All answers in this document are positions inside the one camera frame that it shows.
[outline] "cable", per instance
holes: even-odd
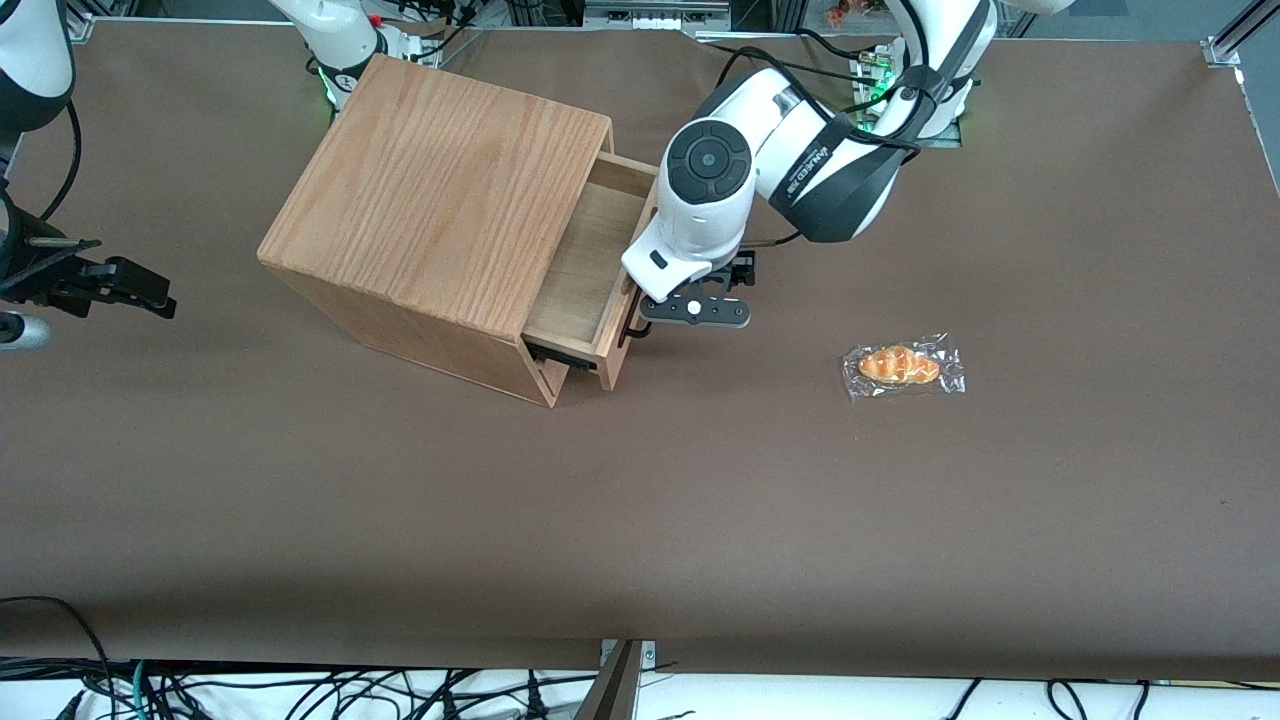
[[[160,682],[161,683],[161,692],[159,692],[159,693],[155,691],[155,688],[151,687],[151,680],[147,679],[145,675],[141,678],[141,680],[142,680],[142,683],[141,683],[141,685],[142,685],[142,694],[145,694],[147,697],[147,703],[151,707],[155,707],[156,715],[160,716],[163,720],[174,720],[174,717],[173,717],[173,708],[169,707],[169,701],[164,697],[164,692],[163,692],[164,691],[164,680]]]
[[[76,120],[76,110],[72,109],[70,102],[67,104],[67,109],[70,111],[72,127],[79,128],[79,122]],[[77,135],[77,137],[79,136],[79,131],[78,129],[76,131],[76,135]],[[76,168],[79,167],[79,142],[78,141],[76,142],[76,147],[77,147],[76,160],[72,163],[72,173],[68,176],[68,182],[63,184],[64,190],[70,187],[70,181],[76,178],[76,172],[74,170],[76,170]],[[65,192],[60,192],[59,195],[65,195]],[[52,210],[56,210],[56,209],[58,209],[58,206],[55,204],[52,206]],[[58,597],[47,596],[47,594],[18,594],[18,596],[10,596],[10,597],[0,597],[0,605],[5,605],[5,603],[9,603],[9,602],[44,602],[44,603],[56,605],[58,607],[61,607],[68,615],[72,616],[72,620],[76,620],[76,624],[81,626],[81,630],[84,630],[84,635],[88,637],[88,642],[92,643],[92,646],[93,646],[93,652],[97,653],[97,660],[99,660],[99,662],[102,666],[102,674],[105,675],[108,687],[110,687],[110,684],[111,684],[111,666],[110,666],[110,664],[106,660],[106,650],[102,648],[102,642],[97,639],[97,634],[93,632],[93,628],[91,628],[88,625],[88,620],[86,620],[84,616],[81,615],[78,610],[76,610],[74,607],[72,607],[72,605],[69,602],[67,602],[65,600],[58,598]],[[115,697],[114,689],[111,691],[110,694],[111,694],[111,717],[114,720],[116,717],[116,715],[119,715],[119,708],[116,707],[116,697]]]
[[[849,115],[849,114],[856,113],[859,110],[869,110],[869,109],[879,105],[881,102],[883,102],[886,99],[888,99],[888,91],[887,90],[883,94],[877,95],[876,97],[872,97],[870,100],[868,100],[865,102],[854,102],[852,105],[841,108],[840,111],[844,113],[844,114],[846,114],[846,115]]]
[[[529,705],[525,706],[527,720],[547,720],[547,703],[543,702],[543,693],[538,691],[538,676],[529,671]]]
[[[76,711],[79,710],[81,701],[84,700],[84,691],[72,696],[72,700],[63,706],[61,712],[54,720],[76,720]]]
[[[796,29],[795,33],[799,37],[812,37],[812,38],[817,40],[818,45],[822,45],[823,50],[826,50],[827,53],[831,53],[832,55],[836,55],[837,58],[844,58],[846,60],[858,60],[858,54],[859,53],[867,53],[868,50],[874,50],[874,46],[872,46],[872,47],[864,47],[861,50],[851,50],[851,51],[850,50],[841,50],[840,47],[836,47],[835,45],[832,45],[831,42],[828,42],[826,37],[818,35],[817,32],[814,32],[814,31],[812,31],[812,29],[809,29],[806,27]]]
[[[72,122],[72,140],[76,143],[72,151],[72,167],[67,169],[67,178],[63,179],[63,187],[58,188],[58,195],[49,202],[49,208],[40,214],[41,220],[47,220],[54,217],[58,211],[58,206],[63,204],[67,199],[67,193],[72,191],[72,184],[76,182],[76,174],[79,173],[79,158],[83,149],[83,137],[81,136],[79,115],[76,113],[76,104],[70,100],[67,101],[67,117]]]
[[[396,8],[399,10],[401,15],[404,14],[406,9],[411,9],[417,13],[417,17],[422,18],[424,23],[430,22],[430,18],[426,17],[426,9],[422,8],[421,3],[416,3],[413,0],[397,0]]]
[[[351,707],[352,705],[355,705],[356,701],[360,700],[360,698],[362,698],[362,697],[372,697],[369,693],[372,692],[374,688],[376,688],[378,685],[385,683],[387,680],[392,679],[396,675],[399,675],[399,670],[393,670],[393,671],[383,675],[381,678],[378,678],[376,680],[369,683],[367,685],[365,685],[365,689],[360,691],[358,693],[356,693],[353,696],[347,696],[347,698],[346,698],[347,703],[346,705],[343,705],[343,698],[339,697],[338,698],[338,705],[333,706],[333,716],[338,717],[339,715],[343,714],[343,711],[346,711],[348,707]]]
[[[721,50],[723,53],[736,53],[736,50],[733,50],[732,47],[721,47],[719,45],[710,45],[709,47],[714,47],[714,49]],[[748,45],[746,47],[753,47],[755,50],[759,50],[759,47],[755,47],[754,45]],[[858,77],[858,76],[851,76],[849,73],[837,73],[835,70],[824,70],[822,68],[813,68],[813,67],[809,67],[809,65],[801,65],[799,63],[790,63],[787,60],[778,60],[778,64],[786,65],[788,68],[794,68],[796,70],[804,70],[806,73],[813,73],[815,76],[824,76],[824,77],[833,77],[833,78],[840,78],[840,79],[847,79],[847,81],[856,82],[859,85],[865,85],[865,86],[874,86],[877,83],[877,81],[874,81],[872,78],[868,78],[868,77]]]
[[[1053,685],[1066,688],[1068,694],[1071,696],[1071,701],[1075,702],[1075,710],[1080,714],[1079,719],[1071,717],[1057,705],[1057,700],[1053,698]],[[1075,688],[1071,687],[1071,683],[1066,680],[1050,680],[1044,684],[1044,694],[1048,697],[1048,703],[1053,707],[1053,712],[1057,712],[1057,716],[1062,720],[1089,720],[1089,715],[1084,711],[1084,705],[1080,702],[1080,696],[1075,694]]]
[[[192,712],[198,712],[200,715],[205,714],[204,707],[201,707],[200,705],[200,701],[196,700],[195,696],[192,696],[187,691],[187,688],[182,687],[182,683],[178,682],[178,678],[174,678],[173,675],[165,675],[165,678],[169,680],[169,684],[173,685],[173,694],[178,696],[178,700],[186,703],[186,706],[191,708]]]
[[[964,712],[965,703],[969,702],[969,696],[973,694],[973,691],[978,689],[978,683],[980,682],[982,678],[974,678],[973,682],[969,683],[969,687],[964,689],[964,693],[960,694],[960,700],[956,702],[955,708],[951,710],[951,715],[947,715],[942,720],[957,720],[960,714]]]
[[[822,106],[822,102],[818,102],[818,100],[813,96],[813,94],[809,92],[809,88],[805,87],[803,82],[796,79],[796,76],[792,74],[791,70],[787,69],[785,64],[782,64],[782,60],[778,60],[773,55],[753,45],[744,45],[742,47],[733,50],[733,54],[730,55],[728,61],[724,63],[724,68],[721,70],[719,79],[716,81],[716,87],[719,87],[721,85],[724,83],[724,77],[728,76],[730,68],[733,67],[733,63],[736,63],[739,58],[754,58],[756,60],[763,60],[773,65],[773,69],[778,70],[778,74],[781,74],[783,78],[786,78],[788,83],[791,83],[792,90],[795,90],[796,94],[800,95],[800,97],[804,99],[804,101],[808,102],[810,108],[813,108],[813,111],[817,113],[819,118],[822,118],[824,122],[831,119],[831,113],[828,113],[827,109]]]
[[[800,231],[796,231],[786,237],[780,237],[777,240],[759,240],[755,242],[744,242],[740,247],[742,250],[756,250],[759,247],[777,247],[780,245],[786,245],[791,242],[792,240],[800,237],[800,234],[801,234]]]
[[[1142,694],[1138,696],[1138,705],[1133,706],[1133,720],[1142,720],[1142,708],[1147,707],[1147,696],[1151,694],[1151,683],[1138,680],[1142,684]]]
[[[116,705],[119,705],[120,707],[124,707],[124,710],[128,710],[129,712],[134,712],[134,714],[137,712],[137,707],[133,706],[133,698],[132,697],[122,697],[119,693],[115,692],[114,678],[111,678],[111,680],[109,680],[109,684],[108,684],[106,688],[99,687],[99,684],[96,682],[93,682],[93,680],[90,680],[88,676],[81,676],[81,684],[84,685],[84,689],[87,689],[88,692],[91,692],[93,694],[100,694],[102,697],[111,698],[111,712],[109,712],[106,715],[108,717],[111,717],[113,720],[116,720],[116,717],[119,715],[119,710],[118,710]]]
[[[433,49],[430,49],[430,50],[428,50],[425,53],[417,53],[415,55],[410,55],[408,56],[408,61],[410,63],[416,63],[416,61],[421,60],[422,58],[430,58],[431,55],[438,54],[440,50],[444,50],[444,46],[448,45],[454,37],[457,37],[460,32],[462,32],[463,29],[466,29],[468,27],[471,27],[468,23],[460,24],[458,27],[456,27],[453,29],[453,32],[451,32],[448,35],[448,37],[445,37],[444,40],[442,40],[439,45],[436,45],[435,47],[433,47]]]
[[[451,670],[449,675],[445,675],[444,683],[440,684],[439,688],[435,688],[435,692],[431,693],[431,697],[429,697],[426,702],[422,703],[417,710],[410,712],[408,720],[422,720],[424,717],[426,717],[426,714],[431,711],[431,707],[434,707],[435,703],[439,702],[439,700],[444,696],[445,692],[449,692],[454,685],[475,675],[476,673],[479,673],[479,670],[462,670],[457,675],[453,675],[451,678],[449,675],[453,674],[453,671]]]
[[[570,675],[567,678],[552,678],[549,680],[538,680],[538,685],[545,688],[547,685],[561,685],[564,683],[588,683],[594,680],[595,678],[596,678],[595,675]],[[512,688],[503,688],[500,691],[489,691],[483,693],[456,693],[453,697],[458,700],[475,700],[489,696],[504,696],[507,693],[520,692],[526,687],[527,685],[516,685]]]
[[[365,700],[376,700],[378,702],[389,702],[392,705],[392,707],[396,708],[396,720],[403,720],[403,717],[404,717],[404,712],[401,710],[399,703],[396,702],[394,700],[389,698],[389,697],[381,697],[381,696],[371,694],[371,696],[366,697]]]
[[[311,707],[308,707],[306,712],[303,712],[302,715],[300,715],[298,720],[306,720],[307,717],[310,717],[312,712],[315,712],[316,710],[319,710],[320,706],[324,705],[324,702],[326,700],[329,700],[330,697],[333,697],[333,696],[338,696],[338,701],[337,702],[340,703],[342,702],[342,688],[349,685],[351,683],[355,683],[357,680],[364,679],[364,676],[366,674],[367,674],[367,670],[362,670],[362,671],[360,671],[360,673],[357,673],[357,674],[355,674],[351,678],[347,678],[344,680],[338,680],[337,678],[334,678],[333,688],[329,692],[326,692],[325,694],[320,696],[320,700],[315,701],[315,703]],[[284,720],[289,720],[291,715],[285,715]]]
[[[319,683],[315,683],[315,685],[312,685],[311,689],[308,689],[307,692],[302,693],[302,697],[300,697],[297,700],[297,702],[293,703],[293,707],[291,707],[289,711],[284,714],[284,720],[289,720],[291,717],[293,717],[293,714],[297,712],[300,707],[302,707],[302,703],[306,702],[308,697],[311,697],[311,693],[314,693],[314,692],[316,692],[316,691],[320,689],[320,685],[323,685],[325,683],[334,683],[334,682],[337,682],[338,675],[340,675],[339,671],[329,673],[328,678],[325,678],[324,680],[320,680]]]
[[[751,6],[749,6],[745,13],[742,13],[741,15],[739,15],[739,18],[737,18],[737,27],[733,27],[731,24],[728,29],[731,32],[732,31],[741,31],[742,29],[742,20],[745,20],[748,18],[748,15],[751,14],[751,10],[754,10],[755,6],[759,5],[759,4],[760,4],[760,0],[755,0],[755,3],[751,3]]]
[[[198,683],[188,683],[183,685],[183,689],[192,688],[232,688],[238,691],[265,691],[270,688],[287,688],[291,685],[315,685],[317,683],[325,683],[326,680],[280,680],[279,683],[227,683],[223,680],[200,680]]]
[[[137,707],[138,720],[151,720],[147,715],[147,708],[142,706],[142,664],[145,661],[140,660],[133,667],[133,707]]]

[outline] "wooden drawer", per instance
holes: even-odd
[[[259,247],[358,342],[552,406],[612,389],[655,168],[612,122],[375,56]]]
[[[623,323],[637,292],[621,256],[649,222],[657,172],[611,152],[596,156],[522,333],[534,356],[595,373],[604,389],[622,369],[631,342]]]

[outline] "white robotic arm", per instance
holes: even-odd
[[[1070,1],[1019,4],[1056,12]],[[703,295],[699,281],[737,256],[751,191],[813,242],[851,240],[881,211],[914,142],[955,119],[996,32],[993,1],[887,4],[906,40],[908,67],[873,133],[808,96],[781,67],[724,82],[676,133],[662,159],[657,215],[622,255],[652,299],[641,309],[648,319],[746,324],[745,306]],[[682,287],[690,291],[673,296]],[[708,307],[732,311],[712,318]]]
[[[329,102],[342,110],[360,74],[374,55],[413,63],[436,53],[426,41],[381,22],[360,8],[360,0],[268,0],[302,33],[315,55]]]
[[[0,131],[42,128],[76,85],[59,0],[0,0]]]

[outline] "robotic arm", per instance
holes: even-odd
[[[1070,1],[1019,4],[1056,12]],[[658,176],[657,215],[622,255],[652,299],[641,307],[646,319],[745,325],[745,305],[704,295],[700,281],[731,287],[724,269],[739,258],[753,193],[813,242],[851,240],[879,214],[915,141],[942,132],[963,110],[973,70],[996,33],[995,3],[887,5],[902,28],[908,67],[872,133],[777,67],[721,85],[672,137]]]
[[[302,33],[302,40],[315,55],[329,102],[335,110],[342,110],[347,104],[347,97],[374,55],[390,55],[425,64],[443,46],[442,42],[428,47],[421,37],[370,18],[361,10],[358,0],[268,1],[284,13]]]
[[[61,0],[0,0],[0,131],[38,129],[67,109],[79,142],[70,108],[76,68],[63,13]],[[101,242],[67,238],[49,224],[69,184],[38,217],[14,204],[6,184],[0,177],[0,300],[56,307],[78,318],[87,316],[93,302],[133,305],[173,318],[177,302],[169,297],[168,279],[125,258],[105,263],[81,258]],[[0,350],[38,347],[47,338],[42,320],[0,313]]]

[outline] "plastic wrapper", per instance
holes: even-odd
[[[964,365],[948,333],[855,347],[844,359],[845,388],[865,397],[964,392]]]

